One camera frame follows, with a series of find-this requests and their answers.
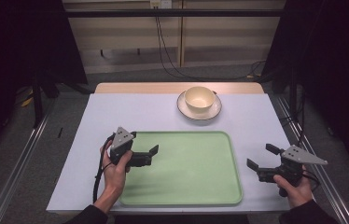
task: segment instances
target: hand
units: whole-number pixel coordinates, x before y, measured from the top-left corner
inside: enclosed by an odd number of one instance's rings
[[[111,160],[107,154],[107,149],[111,146],[111,144],[112,141],[107,143],[102,163],[103,167],[105,167],[105,189],[102,195],[93,204],[106,214],[110,211],[111,207],[117,201],[124,189],[125,175],[130,171],[129,167],[125,166],[132,157],[132,152],[129,150],[122,155],[117,165],[111,163]]]
[[[288,203],[290,204],[290,208],[303,205],[312,199],[311,183],[309,182],[309,179],[303,177],[297,187],[292,186],[280,175],[275,175],[273,179],[278,187],[281,187],[287,191],[287,199]]]

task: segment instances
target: cup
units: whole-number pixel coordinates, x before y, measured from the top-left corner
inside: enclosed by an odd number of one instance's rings
[[[202,86],[191,87],[184,93],[188,108],[194,113],[204,113],[215,102],[215,94]]]

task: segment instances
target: tray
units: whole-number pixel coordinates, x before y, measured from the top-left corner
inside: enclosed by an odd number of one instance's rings
[[[160,145],[151,166],[133,167],[124,205],[229,205],[243,193],[230,137],[223,132],[138,132],[133,151]]]

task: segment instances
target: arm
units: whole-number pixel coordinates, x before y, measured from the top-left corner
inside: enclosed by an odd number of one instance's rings
[[[107,144],[107,147],[110,147],[111,143],[112,142],[110,141]],[[110,158],[107,154],[107,148],[105,149],[103,157],[103,167],[105,167],[105,189],[102,195],[93,205],[85,208],[80,214],[65,222],[65,224],[105,224],[107,222],[107,213],[110,211],[124,189],[125,175],[129,172],[129,168],[126,168],[126,164],[131,159],[131,156],[132,152],[129,150],[121,157],[118,165],[111,164]]]
[[[338,223],[313,200],[311,184],[307,178],[303,177],[296,188],[280,175],[275,175],[273,179],[279,187],[287,191],[287,199],[291,208],[289,212],[283,213],[279,217],[280,223]]]

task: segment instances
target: wall socket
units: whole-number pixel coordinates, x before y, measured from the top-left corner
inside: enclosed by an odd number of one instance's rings
[[[150,0],[151,8],[172,8],[172,0]]]

